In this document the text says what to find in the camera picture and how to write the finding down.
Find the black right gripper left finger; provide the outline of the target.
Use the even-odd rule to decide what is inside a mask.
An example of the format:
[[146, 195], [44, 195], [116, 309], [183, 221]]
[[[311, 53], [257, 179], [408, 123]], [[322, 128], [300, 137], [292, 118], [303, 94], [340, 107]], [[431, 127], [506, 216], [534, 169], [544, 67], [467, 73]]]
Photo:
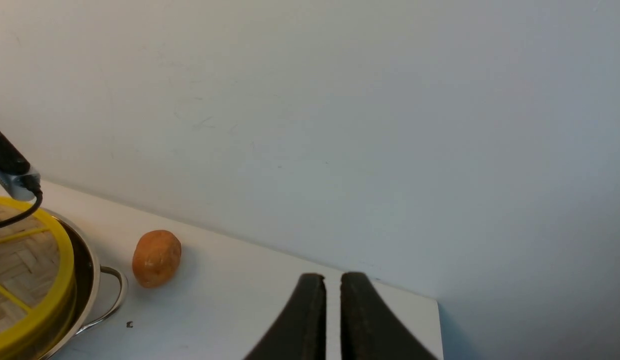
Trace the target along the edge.
[[286, 305], [245, 357], [250, 360], [324, 360], [327, 291], [324, 276], [304, 273]]

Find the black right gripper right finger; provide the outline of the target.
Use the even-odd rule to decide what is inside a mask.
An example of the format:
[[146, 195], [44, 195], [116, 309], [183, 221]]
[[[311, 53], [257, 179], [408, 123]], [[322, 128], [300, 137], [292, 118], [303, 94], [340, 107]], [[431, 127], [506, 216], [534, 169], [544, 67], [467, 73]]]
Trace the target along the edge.
[[434, 360], [362, 272], [340, 278], [340, 351], [344, 360]]

